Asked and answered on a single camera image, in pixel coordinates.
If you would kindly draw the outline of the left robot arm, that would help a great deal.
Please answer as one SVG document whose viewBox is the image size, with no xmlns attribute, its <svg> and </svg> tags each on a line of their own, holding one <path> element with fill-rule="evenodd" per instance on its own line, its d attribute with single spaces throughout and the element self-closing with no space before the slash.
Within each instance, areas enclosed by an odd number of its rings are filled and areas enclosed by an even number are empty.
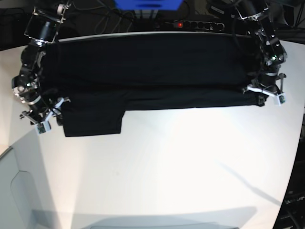
<svg viewBox="0 0 305 229">
<path fill-rule="evenodd" d="M 237 14 L 234 15 L 232 22 L 233 40 L 242 54 L 259 62 L 257 68 L 248 73 L 251 82 L 243 88 L 243 92 L 259 93 L 261 97 L 269 96 L 276 105 L 283 105 L 286 102 L 286 95 L 283 92 L 286 75 L 279 70 L 287 59 L 287 53 L 275 34 L 266 1 L 230 0 L 226 3 L 222 0 L 208 0 L 207 3 L 220 10 L 235 8 Z M 248 32 L 255 40 L 255 52 L 248 52 L 240 45 L 235 33 L 238 19 L 250 26 Z"/>
</svg>

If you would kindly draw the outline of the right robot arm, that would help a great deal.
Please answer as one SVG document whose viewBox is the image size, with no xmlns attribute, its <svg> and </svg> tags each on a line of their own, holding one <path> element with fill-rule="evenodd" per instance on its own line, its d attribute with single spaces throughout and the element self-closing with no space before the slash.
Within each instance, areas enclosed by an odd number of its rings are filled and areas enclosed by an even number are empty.
<svg viewBox="0 0 305 229">
<path fill-rule="evenodd" d="M 69 0 L 37 0 L 24 32 L 30 39 L 21 53 L 21 69 L 11 81 L 14 95 L 29 107 L 20 118 L 29 119 L 39 133 L 51 129 L 49 119 L 60 116 L 60 107 L 66 99 L 46 101 L 41 89 L 41 61 L 45 56 L 45 47 L 56 41 L 65 13 L 69 9 Z"/>
</svg>

